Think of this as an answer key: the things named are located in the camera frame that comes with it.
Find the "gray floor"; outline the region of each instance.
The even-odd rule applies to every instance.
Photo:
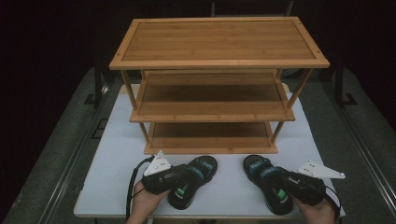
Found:
[[[291,90],[297,83],[296,79],[284,81]],[[104,100],[95,109],[84,105],[94,92],[93,71],[84,77],[4,223],[94,223],[75,217],[73,207],[100,141],[95,136],[106,126],[122,84],[118,77],[106,85]],[[332,85],[313,75],[300,99],[324,163],[347,176],[333,181],[346,211],[343,222],[396,223],[394,207],[390,209],[391,202],[385,200],[396,184],[396,133],[353,74],[345,72],[345,92],[353,95],[357,105],[340,109],[332,97]],[[123,223],[116,218],[96,221]]]

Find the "shelf top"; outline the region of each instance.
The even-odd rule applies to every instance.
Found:
[[[325,68],[297,17],[135,19],[110,69]]]

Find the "middle shelf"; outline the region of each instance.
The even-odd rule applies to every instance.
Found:
[[[295,120],[276,69],[146,70],[132,122]]]

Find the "black sandal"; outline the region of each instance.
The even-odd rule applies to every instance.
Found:
[[[179,210],[190,206],[198,188],[212,180],[218,163],[211,156],[200,156],[187,165],[187,174],[168,195],[168,202]]]
[[[271,161],[259,155],[250,155],[244,159],[247,178],[262,190],[265,202],[272,213],[283,216],[293,208],[292,198],[277,184],[279,171]]]

